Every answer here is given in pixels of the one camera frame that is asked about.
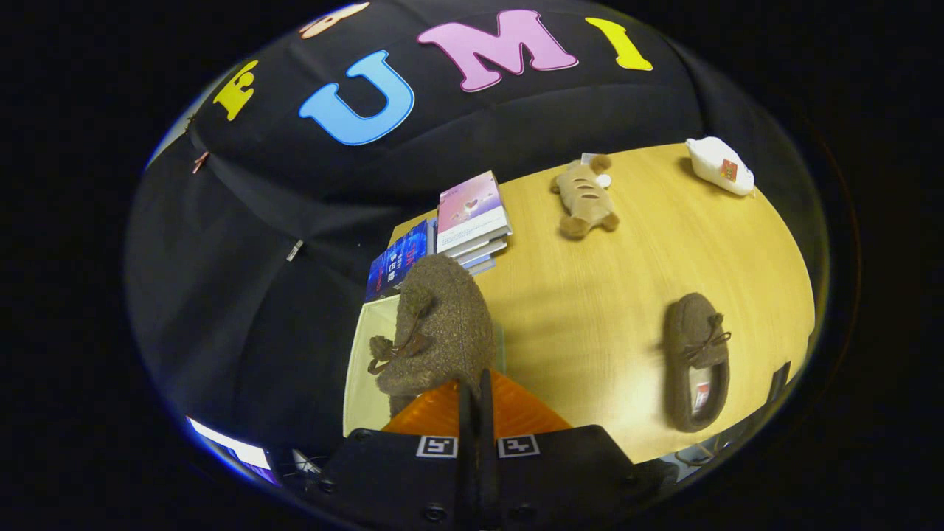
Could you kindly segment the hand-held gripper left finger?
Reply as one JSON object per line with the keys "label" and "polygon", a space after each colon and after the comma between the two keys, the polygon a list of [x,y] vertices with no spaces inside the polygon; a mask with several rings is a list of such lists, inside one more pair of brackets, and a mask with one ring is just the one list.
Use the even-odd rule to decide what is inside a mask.
{"label": "hand-held gripper left finger", "polygon": [[317,507],[354,530],[474,527],[474,398],[459,386],[459,436],[357,429],[317,480]]}

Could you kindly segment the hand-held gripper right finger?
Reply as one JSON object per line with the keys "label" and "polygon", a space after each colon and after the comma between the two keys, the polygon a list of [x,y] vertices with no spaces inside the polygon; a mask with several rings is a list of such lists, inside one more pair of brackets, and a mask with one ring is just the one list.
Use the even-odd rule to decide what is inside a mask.
{"label": "hand-held gripper right finger", "polygon": [[609,528],[664,488],[661,461],[634,463],[601,426],[497,437],[488,370],[479,412],[481,528]]}

